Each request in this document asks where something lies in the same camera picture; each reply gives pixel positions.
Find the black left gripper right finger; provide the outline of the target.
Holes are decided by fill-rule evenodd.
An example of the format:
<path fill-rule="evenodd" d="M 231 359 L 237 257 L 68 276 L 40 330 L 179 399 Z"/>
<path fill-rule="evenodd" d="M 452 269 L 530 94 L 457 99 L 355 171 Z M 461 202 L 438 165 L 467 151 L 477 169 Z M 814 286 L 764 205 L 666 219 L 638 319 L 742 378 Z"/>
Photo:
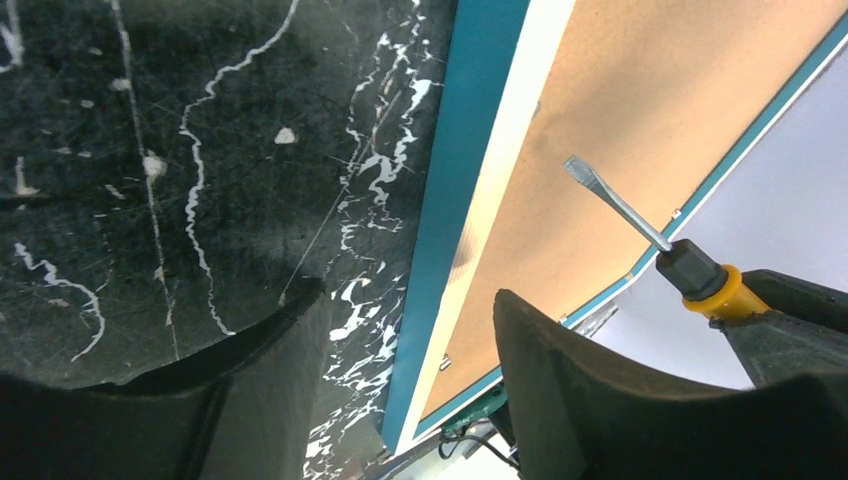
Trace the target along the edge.
<path fill-rule="evenodd" d="M 751 390 L 680 378 L 568 330 L 509 290 L 493 320 L 526 479 L 843 479 L 847 377 Z"/>

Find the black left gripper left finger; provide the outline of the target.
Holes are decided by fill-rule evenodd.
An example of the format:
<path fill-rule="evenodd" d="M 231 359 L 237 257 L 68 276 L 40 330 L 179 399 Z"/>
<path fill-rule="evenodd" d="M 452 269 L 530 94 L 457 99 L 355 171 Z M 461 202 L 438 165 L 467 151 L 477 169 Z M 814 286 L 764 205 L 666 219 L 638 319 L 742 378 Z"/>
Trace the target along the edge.
<path fill-rule="evenodd" d="M 5 479 L 299 479 L 331 326 L 306 278 L 261 322 L 123 384 L 1 377 Z"/>

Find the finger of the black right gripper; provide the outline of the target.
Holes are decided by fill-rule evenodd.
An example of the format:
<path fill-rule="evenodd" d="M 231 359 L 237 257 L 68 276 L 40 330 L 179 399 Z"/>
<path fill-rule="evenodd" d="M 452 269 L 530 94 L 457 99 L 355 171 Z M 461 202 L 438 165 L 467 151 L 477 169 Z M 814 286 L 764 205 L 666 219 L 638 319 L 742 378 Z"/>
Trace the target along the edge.
<path fill-rule="evenodd" d="M 769 309 L 712 320 L 756 387 L 803 372 L 847 372 L 847 293 L 771 270 L 742 274 Z"/>

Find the yellow handled screwdriver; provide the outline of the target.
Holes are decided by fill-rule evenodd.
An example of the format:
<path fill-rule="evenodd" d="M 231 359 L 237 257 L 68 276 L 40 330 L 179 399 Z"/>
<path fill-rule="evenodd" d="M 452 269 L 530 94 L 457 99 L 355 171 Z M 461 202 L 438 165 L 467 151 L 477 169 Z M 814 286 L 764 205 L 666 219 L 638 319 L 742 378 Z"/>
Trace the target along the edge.
<path fill-rule="evenodd" d="M 681 294 L 686 309 L 716 321 L 741 321 L 770 309 L 744 284 L 737 267 L 716 262 L 689 239 L 666 238 L 588 163 L 572 156 L 564 162 L 564 169 L 658 250 L 655 269 Z"/>

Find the blue picture frame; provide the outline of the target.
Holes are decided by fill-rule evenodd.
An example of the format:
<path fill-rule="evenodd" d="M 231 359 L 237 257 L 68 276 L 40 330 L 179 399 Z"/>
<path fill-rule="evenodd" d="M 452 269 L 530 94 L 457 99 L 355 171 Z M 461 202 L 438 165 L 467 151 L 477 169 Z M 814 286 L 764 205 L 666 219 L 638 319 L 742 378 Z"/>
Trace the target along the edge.
<path fill-rule="evenodd" d="M 847 44 L 843 1 L 462 1 L 381 436 L 411 449 L 501 378 L 509 288 L 580 321 L 675 236 Z"/>

